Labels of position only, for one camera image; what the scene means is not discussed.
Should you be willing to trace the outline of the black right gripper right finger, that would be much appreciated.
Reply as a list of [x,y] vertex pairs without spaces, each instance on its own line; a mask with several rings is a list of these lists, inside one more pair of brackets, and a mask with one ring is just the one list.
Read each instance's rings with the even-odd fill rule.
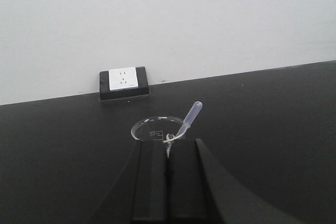
[[232,176],[202,140],[177,140],[169,155],[170,223],[298,223]]

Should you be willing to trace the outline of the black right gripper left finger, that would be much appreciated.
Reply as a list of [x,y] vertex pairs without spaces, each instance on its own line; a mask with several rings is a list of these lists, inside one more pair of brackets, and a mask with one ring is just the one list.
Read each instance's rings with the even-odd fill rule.
[[137,141],[122,174],[94,213],[95,223],[167,223],[166,149]]

